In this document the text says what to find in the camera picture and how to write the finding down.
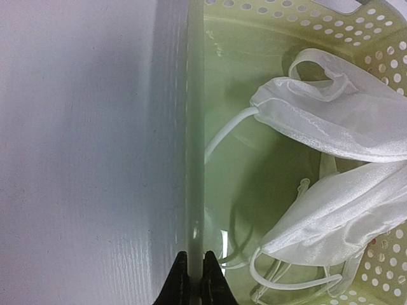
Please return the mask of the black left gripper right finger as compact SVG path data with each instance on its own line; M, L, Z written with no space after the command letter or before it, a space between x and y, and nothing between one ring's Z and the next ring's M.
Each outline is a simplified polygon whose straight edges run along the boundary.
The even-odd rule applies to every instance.
M204 255L200 297L203 305L237 305L213 251Z

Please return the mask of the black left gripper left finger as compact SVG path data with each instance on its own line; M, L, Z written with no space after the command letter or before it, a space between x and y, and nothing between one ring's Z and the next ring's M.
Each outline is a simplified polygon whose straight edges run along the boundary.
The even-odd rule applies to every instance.
M188 255L185 251L180 251L153 305L188 305L190 296Z

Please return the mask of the green perforated plastic basket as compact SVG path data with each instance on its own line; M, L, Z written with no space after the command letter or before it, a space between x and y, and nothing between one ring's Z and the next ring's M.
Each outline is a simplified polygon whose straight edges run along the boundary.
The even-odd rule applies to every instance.
M406 2L203 19L203 245L232 301L405 304Z

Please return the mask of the white satin bra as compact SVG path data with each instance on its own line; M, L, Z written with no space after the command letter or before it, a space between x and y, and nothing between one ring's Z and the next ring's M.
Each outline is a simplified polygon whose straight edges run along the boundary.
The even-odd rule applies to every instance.
M209 159L245 118L320 152L319 178L304 178L287 212L245 262L261 304L269 289L342 294L368 243L406 220L406 98L350 62L316 48L286 77L260 86L249 106L205 148Z

